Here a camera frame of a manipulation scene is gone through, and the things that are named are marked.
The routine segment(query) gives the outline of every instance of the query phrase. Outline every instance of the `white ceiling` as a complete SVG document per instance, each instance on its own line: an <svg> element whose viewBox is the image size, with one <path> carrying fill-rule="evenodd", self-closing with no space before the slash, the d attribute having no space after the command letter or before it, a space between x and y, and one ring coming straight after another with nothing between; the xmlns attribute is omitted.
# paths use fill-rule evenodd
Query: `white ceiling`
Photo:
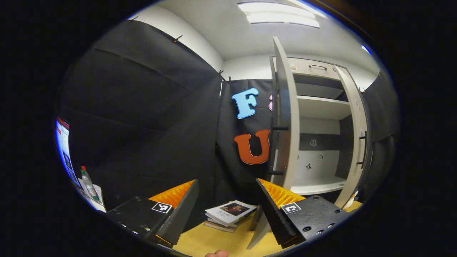
<svg viewBox="0 0 457 257"><path fill-rule="evenodd" d="M320 28L297 24L250 24L238 2L253 0L164 0L157 5L189 23L224 60L273 54L277 36L287 54L310 54L344 60L376 73L379 66L352 32L333 18L316 16ZM270 2L294 5L288 0Z"/></svg>

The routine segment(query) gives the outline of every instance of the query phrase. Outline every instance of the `black fabric curtain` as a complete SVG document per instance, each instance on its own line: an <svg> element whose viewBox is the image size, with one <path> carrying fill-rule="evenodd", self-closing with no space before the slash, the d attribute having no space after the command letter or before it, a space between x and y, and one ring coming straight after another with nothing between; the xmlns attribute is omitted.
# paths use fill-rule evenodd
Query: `black fabric curtain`
<svg viewBox="0 0 457 257"><path fill-rule="evenodd" d="M198 179L185 230L204 220L215 204L221 81L189 48L140 21L113 28L75 63L57 114L70 123L74 167L86 166L107 210Z"/></svg>
<svg viewBox="0 0 457 257"><path fill-rule="evenodd" d="M234 137L240 134L250 134L250 149L254 156L261 154L260 140L255 133L263 129L271 129L272 111L268 108L272 91L272 80L234 80L223 82L219 109L218 132L216 139L216 154L218 170L216 174L216 202L223 204L239 200L249 204L258 204L252 193L255 179L264 178L267 172L267 162L256 165L244 163L238 152ZM238 119L238 107L232 95L250 88L256 88L259 94L255 96L257 105L251 107L255 114Z"/></svg>
<svg viewBox="0 0 457 257"><path fill-rule="evenodd" d="M385 72L381 71L361 96L369 110L372 139L371 164L362 175L358 194L359 199L365 202L392 167L401 121L399 99Z"/></svg>
<svg viewBox="0 0 457 257"><path fill-rule="evenodd" d="M387 75L381 71L361 95L368 105L372 142L400 132L400 108L397 92Z"/></svg>

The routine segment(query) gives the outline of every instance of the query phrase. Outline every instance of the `orange letter u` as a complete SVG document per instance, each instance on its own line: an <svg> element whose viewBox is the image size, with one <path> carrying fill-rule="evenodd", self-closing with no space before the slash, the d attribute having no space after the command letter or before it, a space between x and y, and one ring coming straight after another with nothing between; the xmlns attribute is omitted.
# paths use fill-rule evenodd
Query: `orange letter u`
<svg viewBox="0 0 457 257"><path fill-rule="evenodd" d="M257 131L255 136L260 139L260 146L262 148L262 153L259 156L253 156L251 153L251 146L249 145L249 139L251 135L242 134L234 138L235 142L238 144L238 152L240 159L246 164L260 164L268 160L268 154L270 152L270 141L268 140L268 135L270 131L268 129L263 129Z"/></svg>

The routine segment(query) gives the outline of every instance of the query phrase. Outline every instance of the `open cabinet door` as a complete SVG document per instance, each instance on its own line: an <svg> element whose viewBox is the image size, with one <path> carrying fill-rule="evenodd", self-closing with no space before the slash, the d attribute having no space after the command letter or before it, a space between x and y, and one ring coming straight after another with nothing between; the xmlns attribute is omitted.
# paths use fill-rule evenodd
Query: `open cabinet door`
<svg viewBox="0 0 457 257"><path fill-rule="evenodd" d="M273 74L273 120L268 173L272 174L272 183L290 190L295 170L297 169L300 143L297 90L286 52L277 37L273 37L273 43L276 53L276 66L273 62L271 63ZM254 247L270 230L270 225L264 213L253 222L256 222L256 220L258 220L258 224L255 226L254 235L247 249Z"/></svg>
<svg viewBox="0 0 457 257"><path fill-rule="evenodd" d="M349 72L341 67L333 65L333 69L340 77L341 83L343 84L344 90L351 107L352 122L354 127L354 150L352 153L351 167L349 174L346 179L346 183L341 190L340 195L335 201L335 205L338 208L343 208L348 202L351 195L357 190L360 178L365 164L367 162L367 145L369 144L369 135L367 129L367 117L365 115L365 109L363 106L360 91Z"/></svg>

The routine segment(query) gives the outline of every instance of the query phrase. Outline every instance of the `ceiling light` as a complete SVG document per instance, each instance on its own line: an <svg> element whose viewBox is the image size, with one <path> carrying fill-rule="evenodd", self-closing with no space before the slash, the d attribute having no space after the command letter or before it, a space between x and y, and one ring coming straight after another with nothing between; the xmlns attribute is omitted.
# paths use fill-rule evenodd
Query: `ceiling light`
<svg viewBox="0 0 457 257"><path fill-rule="evenodd" d="M302 1L299 1L299 0L287 0L291 3L294 3L300 7L302 7L303 9L309 11L309 12L312 12L313 14L317 15L317 16L320 16L322 18L327 18L323 13L321 13L320 11L310 7L309 5L307 4L304 4Z"/></svg>
<svg viewBox="0 0 457 257"><path fill-rule="evenodd" d="M319 28L316 16L301 8L265 2L241 3L238 7L250 23L285 22Z"/></svg>
<svg viewBox="0 0 457 257"><path fill-rule="evenodd" d="M362 49L365 50L367 53L371 54L370 51L363 45L362 45Z"/></svg>

